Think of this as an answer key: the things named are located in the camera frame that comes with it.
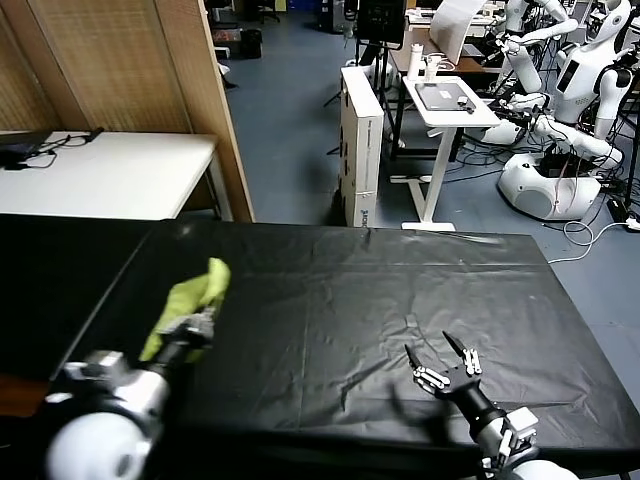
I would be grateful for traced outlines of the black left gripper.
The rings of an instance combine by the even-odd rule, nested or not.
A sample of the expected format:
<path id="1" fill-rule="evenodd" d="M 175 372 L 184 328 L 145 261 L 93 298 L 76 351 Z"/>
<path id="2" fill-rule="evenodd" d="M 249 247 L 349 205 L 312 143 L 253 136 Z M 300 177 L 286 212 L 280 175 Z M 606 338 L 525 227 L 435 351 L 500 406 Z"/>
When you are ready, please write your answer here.
<path id="1" fill-rule="evenodd" d="M 217 309 L 208 306 L 193 314 L 180 317 L 166 327 L 160 335 L 160 345 L 151 356 L 151 371 L 174 374 L 195 354 L 208 348 L 214 336 Z"/>

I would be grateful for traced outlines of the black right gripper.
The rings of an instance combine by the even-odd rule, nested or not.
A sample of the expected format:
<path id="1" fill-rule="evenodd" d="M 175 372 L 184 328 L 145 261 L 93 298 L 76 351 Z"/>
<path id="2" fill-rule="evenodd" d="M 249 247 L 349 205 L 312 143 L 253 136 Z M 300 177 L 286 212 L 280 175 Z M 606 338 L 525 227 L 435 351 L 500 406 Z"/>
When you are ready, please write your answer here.
<path id="1" fill-rule="evenodd" d="M 413 349 L 405 344 L 413 381 L 425 391 L 436 391 L 436 398 L 452 402 L 469 423 L 471 431 L 482 431 L 492 421 L 505 417 L 506 412 L 490 401 L 480 388 L 477 375 L 482 374 L 482 366 L 478 351 L 447 331 L 443 331 L 443 335 L 464 367 L 457 366 L 440 374 L 424 366 Z"/>

